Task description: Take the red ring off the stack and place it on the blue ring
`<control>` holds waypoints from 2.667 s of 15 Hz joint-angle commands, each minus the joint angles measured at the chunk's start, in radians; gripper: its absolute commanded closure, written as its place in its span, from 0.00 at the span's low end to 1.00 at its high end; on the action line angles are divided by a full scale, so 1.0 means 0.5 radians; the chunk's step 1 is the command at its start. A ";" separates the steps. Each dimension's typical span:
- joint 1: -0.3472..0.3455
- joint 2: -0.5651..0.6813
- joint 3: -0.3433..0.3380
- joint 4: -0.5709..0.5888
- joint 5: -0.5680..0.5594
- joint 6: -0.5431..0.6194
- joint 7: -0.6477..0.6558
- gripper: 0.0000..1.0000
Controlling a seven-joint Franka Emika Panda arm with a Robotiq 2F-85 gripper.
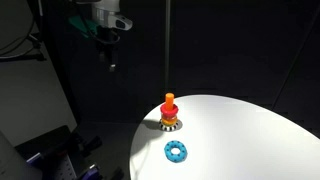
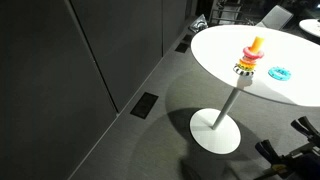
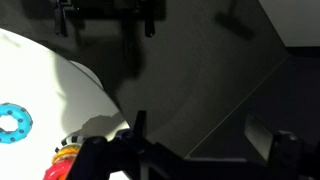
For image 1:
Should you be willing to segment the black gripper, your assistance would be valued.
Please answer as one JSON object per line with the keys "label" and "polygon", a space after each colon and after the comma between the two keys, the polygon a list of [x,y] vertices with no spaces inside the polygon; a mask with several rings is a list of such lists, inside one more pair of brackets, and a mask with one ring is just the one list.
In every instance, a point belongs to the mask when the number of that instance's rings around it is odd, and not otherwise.
{"label": "black gripper", "polygon": [[116,44],[120,40],[117,32],[110,28],[97,27],[97,49],[99,52],[99,61],[102,63],[109,63],[109,71],[116,70]]}

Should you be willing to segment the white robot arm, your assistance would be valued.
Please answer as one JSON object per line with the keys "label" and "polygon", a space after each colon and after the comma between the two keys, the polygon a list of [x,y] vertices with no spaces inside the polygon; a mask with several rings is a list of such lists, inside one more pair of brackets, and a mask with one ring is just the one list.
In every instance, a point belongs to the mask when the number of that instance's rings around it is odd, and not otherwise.
{"label": "white robot arm", "polygon": [[[99,59],[107,63],[108,70],[117,68],[116,44],[120,41],[117,30],[128,31],[133,22],[120,13],[120,0],[70,0],[79,14],[84,33],[97,43]],[[89,5],[91,19],[87,20],[80,10],[81,5]]]}

